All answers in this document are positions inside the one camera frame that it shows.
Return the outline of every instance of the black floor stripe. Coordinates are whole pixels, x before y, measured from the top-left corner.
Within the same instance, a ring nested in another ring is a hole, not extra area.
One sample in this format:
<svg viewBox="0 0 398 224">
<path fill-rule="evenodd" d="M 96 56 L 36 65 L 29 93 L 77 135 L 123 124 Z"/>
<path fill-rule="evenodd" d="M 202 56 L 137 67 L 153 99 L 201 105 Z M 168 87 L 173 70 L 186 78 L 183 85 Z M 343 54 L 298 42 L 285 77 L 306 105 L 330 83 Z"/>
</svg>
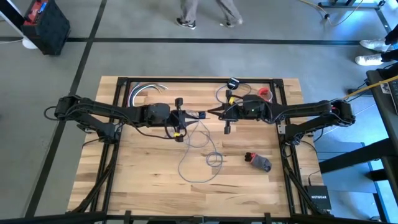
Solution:
<svg viewBox="0 0 398 224">
<path fill-rule="evenodd" d="M 70 88 L 70 92 L 69 95 L 74 95 L 76 94 L 80 79 L 81 79 L 81 75 L 83 74 L 83 71 L 85 69 L 85 65 L 87 62 L 87 58 L 88 55 L 90 54 L 90 50 L 91 50 L 91 46 L 93 45 L 93 39 L 95 37 L 95 34 L 98 30 L 98 27 L 100 26 L 100 22 L 104 13 L 104 9 L 105 9 L 105 5 L 106 5 L 107 0 L 102 0 L 101 1 L 101 5 L 99 6 L 98 9 L 98 13 L 97 13 L 97 17 L 95 19 L 93 28 L 91 29 L 90 32 L 90 36 L 88 38 L 88 40 L 84 40 L 87 41 L 86 47 L 84 49 L 83 55 L 81 57 L 78 69 L 76 71 L 76 75 L 75 78 L 73 79 L 72 82 L 72 86 Z M 83 40 L 83 39 L 73 39 L 73 38 L 69 38 L 68 40 L 71 40 L 71 42 L 73 41 L 78 41 L 78 40 Z M 30 199 L 27 211 L 25 213 L 25 217 L 34 217 L 37 207 L 39 205 L 40 202 L 40 198 L 42 196 L 43 193 L 43 189 L 45 187 L 45 183 L 47 181 L 47 178 L 49 177 L 50 174 L 50 170 L 51 170 L 51 166 L 53 163 L 53 160 L 55 158 L 55 155 L 57 153 L 57 149 L 58 149 L 58 145 L 61 141 L 61 137 L 62 137 L 62 133 L 63 130 L 65 129 L 65 122 L 64 121 L 60 121 L 55 129 L 54 135 L 52 137 L 52 141 L 51 141 L 51 145 L 49 148 L 49 152 L 45 158 L 45 162 L 42 168 L 42 171 L 40 173 L 39 179 L 36 183 L 34 192 L 32 194 L 32 197 Z"/>
<path fill-rule="evenodd" d="M 93 40 L 94 40 L 95 35 L 97 33 L 98 27 L 100 26 L 100 22 L 101 22 L 103 14 L 104 14 L 104 10 L 105 10 L 105 6 L 106 6 L 106 2 L 107 1 L 108 0 L 102 0 L 101 1 L 101 5 L 99 6 L 97 17 L 95 19 L 93 28 L 91 29 L 90 36 L 88 37 L 88 41 L 87 41 L 85 50 L 83 52 L 83 56 L 81 56 L 79 67 L 77 68 L 77 72 L 76 72 L 75 78 L 73 79 L 72 86 L 70 87 L 69 95 L 74 95 L 77 92 L 77 88 L 79 86 L 79 83 L 80 83 L 80 80 L 81 80 L 81 76 L 83 75 L 83 71 L 84 71 L 84 69 L 86 67 L 87 59 L 88 59 L 88 56 L 90 54 L 91 47 L 93 46 Z"/>
<path fill-rule="evenodd" d="M 378 10 L 376 9 L 376 14 L 379 16 L 379 19 L 380 19 L 381 23 L 383 24 L 387 33 L 391 32 L 391 27 L 388 24 L 386 18 L 384 17 L 383 12 L 380 9 L 378 9 Z"/>
<path fill-rule="evenodd" d="M 0 37 L 0 41 L 21 37 Z M 67 42 L 90 42 L 87 37 L 69 37 Z M 194 39 L 194 38 L 119 38 L 97 37 L 96 43 L 175 43 L 175 44 L 288 44 L 288 45 L 358 45 L 359 40 L 267 40 L 267 39 Z"/>
</svg>

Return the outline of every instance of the yellow cable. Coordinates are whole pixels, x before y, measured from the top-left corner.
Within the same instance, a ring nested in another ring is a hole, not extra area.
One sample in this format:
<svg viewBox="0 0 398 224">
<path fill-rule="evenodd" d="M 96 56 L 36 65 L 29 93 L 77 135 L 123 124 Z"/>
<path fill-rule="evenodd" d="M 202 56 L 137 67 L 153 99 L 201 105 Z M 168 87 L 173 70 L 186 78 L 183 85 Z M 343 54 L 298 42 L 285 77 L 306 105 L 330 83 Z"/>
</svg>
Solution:
<svg viewBox="0 0 398 224">
<path fill-rule="evenodd" d="M 323 9 L 322 7 L 320 7 L 319 5 L 316 5 L 316 4 L 314 4 L 314 3 L 307 2 L 307 1 L 305 1 L 305 0 L 299 0 L 299 1 L 300 1 L 300 2 L 304 2 L 305 4 L 309 4 L 309 5 L 311 5 L 311 6 L 315 7 L 315 8 L 318 8 L 318 9 L 322 10 L 325 14 L 330 15 L 328 12 L 326 12 L 326 10 L 324 10 L 324 9 Z M 345 20 L 347 20 L 347 19 L 359 8 L 359 6 L 362 4 L 363 1 L 364 1 L 364 0 L 362 0 L 362 1 L 358 4 L 358 6 L 356 6 L 356 8 L 354 9 L 354 11 L 352 11 L 345 19 L 343 19 L 341 22 L 339 22 L 339 23 L 337 23 L 337 24 L 333 24 L 333 23 L 331 22 L 330 18 L 328 17 L 328 21 L 329 21 L 330 25 L 331 25 L 332 27 L 336 27 L 336 26 L 342 24 Z"/>
<path fill-rule="evenodd" d="M 362 88 L 362 89 L 360 89 L 360 90 L 356 90 L 355 92 L 353 92 L 353 93 L 351 93 L 351 94 L 348 94 L 348 95 L 344 96 L 344 97 L 343 97 L 343 100 L 347 100 L 348 98 L 350 98 L 350 97 L 352 97 L 352 96 L 354 96 L 354 95 L 357 95 L 358 93 L 362 93 L 362 92 L 365 91 L 365 90 L 368 90 L 368 89 L 370 89 L 370 88 L 379 86 L 379 85 L 384 84 L 384 83 L 387 83 L 387 82 L 394 81 L 394 80 L 396 80 L 396 79 L 398 79 L 398 75 L 396 75 L 396 76 L 394 76 L 394 77 L 392 77 L 392 78 L 389 78 L 389 79 L 387 79 L 387 80 L 384 80 L 384 81 L 381 81 L 381 82 L 378 82 L 378 83 L 369 85 L 369 86 L 367 86 L 367 87 L 365 87 L 365 88 Z"/>
</svg>

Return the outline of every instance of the yellow clip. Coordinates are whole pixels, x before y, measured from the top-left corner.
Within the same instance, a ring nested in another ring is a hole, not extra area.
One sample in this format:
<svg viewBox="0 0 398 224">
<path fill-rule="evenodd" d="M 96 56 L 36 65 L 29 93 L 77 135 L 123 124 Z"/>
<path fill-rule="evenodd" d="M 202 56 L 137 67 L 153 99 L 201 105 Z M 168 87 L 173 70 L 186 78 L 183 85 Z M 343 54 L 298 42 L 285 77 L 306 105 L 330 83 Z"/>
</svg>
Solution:
<svg viewBox="0 0 398 224">
<path fill-rule="evenodd" d="M 229 102 L 228 102 L 228 103 L 229 103 L 230 105 L 232 105 L 232 104 L 234 103 L 234 100 L 235 100 L 235 97 L 231 97 L 231 98 L 229 99 Z"/>
</svg>

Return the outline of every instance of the red object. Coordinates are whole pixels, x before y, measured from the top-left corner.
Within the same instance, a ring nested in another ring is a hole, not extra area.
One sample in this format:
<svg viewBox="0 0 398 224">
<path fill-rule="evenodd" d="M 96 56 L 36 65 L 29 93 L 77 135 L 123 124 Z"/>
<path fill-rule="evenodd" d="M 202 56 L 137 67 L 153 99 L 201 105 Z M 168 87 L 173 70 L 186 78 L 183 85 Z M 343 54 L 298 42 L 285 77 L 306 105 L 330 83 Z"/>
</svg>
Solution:
<svg viewBox="0 0 398 224">
<path fill-rule="evenodd" d="M 256 153 L 254 153 L 254 152 L 251 153 L 251 161 L 250 161 L 250 164 L 253 163 L 253 160 L 254 160 L 254 158 L 255 158 L 256 156 L 257 156 Z"/>
<path fill-rule="evenodd" d="M 45 3 L 45 2 L 48 2 L 48 1 L 41 1 L 41 2 L 36 1 L 35 3 L 33 3 L 33 6 L 30 9 L 29 15 L 27 16 L 27 18 L 25 18 L 25 22 L 24 22 L 25 26 L 32 26 L 37 23 L 37 18 L 39 16 L 40 8 L 42 7 L 43 3 Z"/>
<path fill-rule="evenodd" d="M 269 93 L 269 89 L 268 89 L 268 88 L 261 88 L 261 89 L 258 91 L 258 95 L 259 95 L 261 98 L 263 98 L 264 100 L 266 100 L 266 101 L 269 101 L 269 99 L 267 98 L 268 93 Z"/>
</svg>

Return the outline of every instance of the person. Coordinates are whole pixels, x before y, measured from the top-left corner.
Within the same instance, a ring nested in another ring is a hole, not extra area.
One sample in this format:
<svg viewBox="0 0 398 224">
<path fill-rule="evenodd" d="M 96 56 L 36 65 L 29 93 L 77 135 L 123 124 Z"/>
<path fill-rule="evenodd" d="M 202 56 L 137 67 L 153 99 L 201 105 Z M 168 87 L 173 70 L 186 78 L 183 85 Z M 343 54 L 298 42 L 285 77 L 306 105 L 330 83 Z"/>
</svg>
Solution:
<svg viewBox="0 0 398 224">
<path fill-rule="evenodd" d="M 361 40 L 359 44 L 363 47 L 380 52 L 374 55 L 358 56 L 355 62 L 358 65 L 381 65 L 384 62 L 398 60 L 398 50 L 387 52 L 392 44 L 398 43 L 398 25 L 385 38 L 376 40 Z"/>
<path fill-rule="evenodd" d="M 177 24 L 189 29 L 195 29 L 196 14 L 199 0 L 181 0 L 181 17 L 177 18 Z M 226 27 L 234 27 L 243 23 L 242 17 L 234 5 L 233 0 L 216 0 L 226 19 Z"/>
</svg>

